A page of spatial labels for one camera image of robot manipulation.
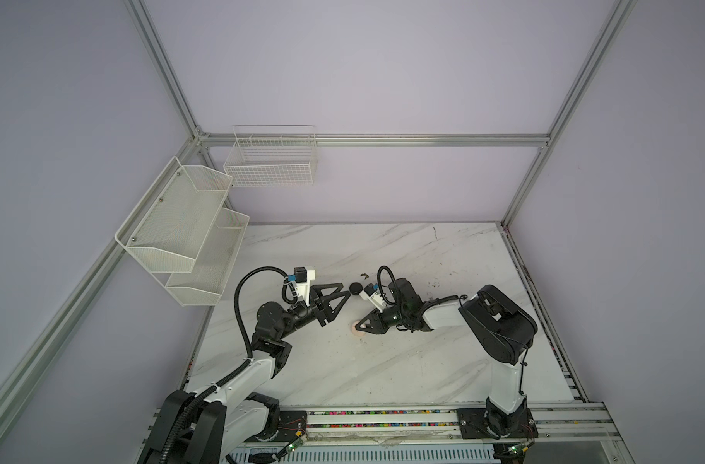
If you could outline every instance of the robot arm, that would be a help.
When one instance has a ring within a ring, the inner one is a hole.
[[[384,309],[375,304],[382,300],[378,286],[362,289],[361,296],[374,302],[376,310],[357,323],[356,329],[383,334],[391,327],[430,331],[468,325],[491,357],[491,391],[479,427],[493,438],[519,431],[527,415],[520,358],[533,345],[538,329],[533,318],[493,285],[484,286],[471,299],[453,295],[430,302],[422,302],[405,278],[393,280],[389,288],[395,304]]]
[[[286,275],[272,267],[250,272],[236,288],[236,306],[242,284],[261,270]],[[290,302],[291,307],[284,309],[279,303],[267,302],[259,308],[257,326],[248,347],[251,356],[240,366],[218,382],[192,393],[178,390],[167,397],[138,464],[218,462],[221,456],[226,456],[249,437],[270,441],[277,436],[279,402],[255,393],[255,389],[285,366],[292,346],[283,338],[313,320],[319,321],[322,327],[334,321],[350,296],[349,292],[342,291],[342,283],[312,284],[314,279],[315,271],[303,267],[297,267],[292,275],[287,275],[283,283],[283,300]],[[292,290],[292,300],[286,298],[286,287]],[[332,307],[330,303],[339,299],[341,301]],[[238,307],[235,310],[237,322],[243,329]],[[299,431],[277,455],[261,458],[273,462],[305,440],[306,435]]]

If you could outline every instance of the vent grille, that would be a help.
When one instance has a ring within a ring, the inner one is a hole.
[[[237,464],[246,464],[250,454],[275,452],[279,448],[237,449],[231,453]],[[400,445],[310,446],[284,457],[280,462],[407,462],[409,464],[471,464],[500,462],[491,445]]]

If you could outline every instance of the marble surface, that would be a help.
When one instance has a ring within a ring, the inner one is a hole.
[[[531,314],[535,310],[493,223],[250,226],[223,300],[216,306],[194,362],[188,389],[219,379],[246,356],[234,317],[236,283],[258,266],[316,269],[316,283],[375,281],[380,265],[406,277],[423,301],[473,295],[488,283]],[[257,308],[282,303],[281,277],[260,273],[242,289],[248,333]],[[489,395],[489,357],[467,327],[354,336],[354,321],[371,307],[353,296],[326,327],[312,322],[286,340],[285,368],[257,391],[285,406],[450,404]],[[528,354],[524,391],[531,403],[572,401],[570,389],[539,325]]]

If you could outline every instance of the black puck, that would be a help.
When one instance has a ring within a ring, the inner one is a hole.
[[[359,282],[353,282],[350,284],[350,293],[353,295],[360,295],[360,292],[363,291],[363,284]]]

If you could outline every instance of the wall-mounted shelf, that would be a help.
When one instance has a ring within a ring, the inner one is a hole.
[[[249,222],[224,208],[231,176],[202,165],[173,170],[145,216],[133,215],[116,241],[182,306],[212,306],[223,294]]]
[[[235,125],[236,142],[223,165],[235,187],[292,187],[314,183],[312,125]]]
[[[193,272],[172,274],[164,287],[182,306],[214,306],[221,299],[249,216],[221,208],[195,261]]]

